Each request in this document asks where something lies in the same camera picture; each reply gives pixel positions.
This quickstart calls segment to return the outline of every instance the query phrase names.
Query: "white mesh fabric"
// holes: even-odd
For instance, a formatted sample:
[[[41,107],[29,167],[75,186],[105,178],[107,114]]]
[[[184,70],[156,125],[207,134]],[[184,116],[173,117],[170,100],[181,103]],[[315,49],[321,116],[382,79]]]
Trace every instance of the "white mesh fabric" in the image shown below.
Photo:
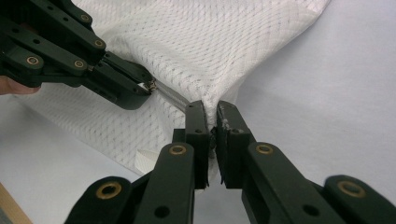
[[[213,126],[219,99],[233,102],[246,75],[312,24],[328,1],[74,2],[93,17],[108,50],[143,64],[190,102],[202,100]],[[139,174],[152,169],[173,129],[184,127],[184,114],[158,92],[136,111],[59,84],[22,100]]]

